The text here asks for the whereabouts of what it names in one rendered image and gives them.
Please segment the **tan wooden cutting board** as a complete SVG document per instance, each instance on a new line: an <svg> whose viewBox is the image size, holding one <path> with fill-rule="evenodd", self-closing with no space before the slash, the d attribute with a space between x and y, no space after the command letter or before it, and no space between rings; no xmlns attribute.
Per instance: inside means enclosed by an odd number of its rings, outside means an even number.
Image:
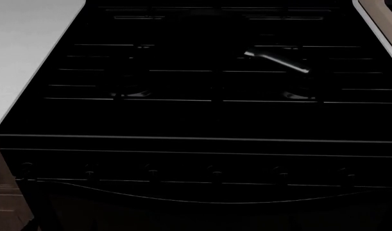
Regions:
<svg viewBox="0 0 392 231"><path fill-rule="evenodd" d="M385 0L358 0L358 2L392 45L392 11Z"/></svg>

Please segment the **brown wooden cabinet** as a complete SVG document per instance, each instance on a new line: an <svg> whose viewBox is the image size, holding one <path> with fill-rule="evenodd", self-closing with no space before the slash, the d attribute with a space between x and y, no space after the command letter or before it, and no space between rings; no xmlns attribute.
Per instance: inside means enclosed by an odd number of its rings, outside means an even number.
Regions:
<svg viewBox="0 0 392 231"><path fill-rule="evenodd" d="M0 154L0 231L21 231L32 219L33 214Z"/></svg>

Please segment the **black gas stove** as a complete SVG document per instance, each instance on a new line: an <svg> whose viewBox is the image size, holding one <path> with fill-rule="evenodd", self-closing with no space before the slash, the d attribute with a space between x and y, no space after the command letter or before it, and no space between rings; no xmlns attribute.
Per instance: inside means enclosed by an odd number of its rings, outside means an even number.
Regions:
<svg viewBox="0 0 392 231"><path fill-rule="evenodd" d="M216 5L189 30L200 50L186 51L211 69L201 77L210 101L47 99L44 82L55 68L65 34L87 1L117 6ZM85 0L58 44L0 123L0 152L33 219L21 231L392 231L392 193L368 192L282 203L211 204L134 200L93 191L54 192L39 178L392 187L392 105L254 102L222 99L222 70L242 55L250 33L239 8L293 0ZM21 174L22 163L33 171ZM147 164L158 167L149 180ZM274 167L288 169L275 182ZM342 184L337 171L355 173Z"/></svg>

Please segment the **black cast iron stove grate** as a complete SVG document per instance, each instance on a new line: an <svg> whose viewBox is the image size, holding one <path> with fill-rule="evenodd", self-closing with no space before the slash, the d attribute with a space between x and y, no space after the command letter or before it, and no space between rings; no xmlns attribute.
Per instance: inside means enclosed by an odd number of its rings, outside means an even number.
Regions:
<svg viewBox="0 0 392 231"><path fill-rule="evenodd" d="M59 47L55 68L46 78L47 99L134 99L210 101L211 87L201 77L211 69L186 51L200 50L189 30L219 11L216 5L117 6L87 1ZM134 44L153 44L136 52ZM112 97L125 86L147 88L146 97Z"/></svg>
<svg viewBox="0 0 392 231"><path fill-rule="evenodd" d="M249 32L283 37L272 51L301 46L283 55L312 71L299 73L243 52L222 70L223 100L392 105L392 58L352 3L293 0L236 12L246 17ZM316 99L283 97L293 89L308 89Z"/></svg>

